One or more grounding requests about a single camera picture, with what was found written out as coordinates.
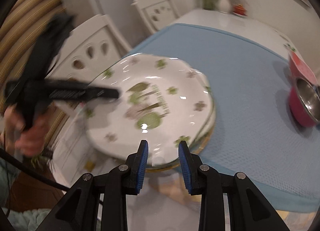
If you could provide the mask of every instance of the stack of plates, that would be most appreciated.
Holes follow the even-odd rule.
[[[177,165],[180,141],[199,152],[210,137],[215,107],[209,83],[178,58],[127,56],[92,85],[120,91],[117,101],[97,99],[85,107],[87,135],[105,154],[125,160],[144,139],[148,169],[167,169]]]

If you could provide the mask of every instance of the floor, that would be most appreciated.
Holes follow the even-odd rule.
[[[54,180],[49,168],[38,172],[45,177]],[[20,173],[11,188],[10,209],[18,212],[39,208],[53,208],[63,197],[63,193],[48,186],[25,173]]]

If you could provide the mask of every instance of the person's hand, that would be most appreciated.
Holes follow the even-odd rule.
[[[14,148],[19,149],[20,152],[27,157],[40,154],[44,148],[45,135],[49,131],[49,120],[52,115],[52,111],[48,110],[46,113],[38,116],[32,128],[27,131],[23,131],[25,127],[24,119],[20,113],[15,111],[14,108],[14,106],[8,107],[4,113],[6,146],[9,145],[9,143],[7,143],[8,132],[16,129],[21,132],[21,136],[14,143]]]

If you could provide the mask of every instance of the oval cutout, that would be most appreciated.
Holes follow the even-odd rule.
[[[92,46],[89,46],[87,48],[87,55],[89,56],[89,58],[93,59],[93,54],[94,54],[94,49]]]
[[[72,66],[76,69],[84,69],[84,64],[82,63],[82,61],[79,61],[79,60],[75,60],[72,63]]]
[[[101,51],[102,51],[103,55],[107,55],[107,52],[108,52],[108,44],[107,43],[101,44]]]

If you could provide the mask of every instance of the light blue tablecloth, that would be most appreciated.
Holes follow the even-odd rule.
[[[276,209],[318,209],[320,132],[292,118],[286,60],[238,35],[186,24],[161,30],[133,53],[178,57],[208,77],[217,120],[204,163],[245,172]]]

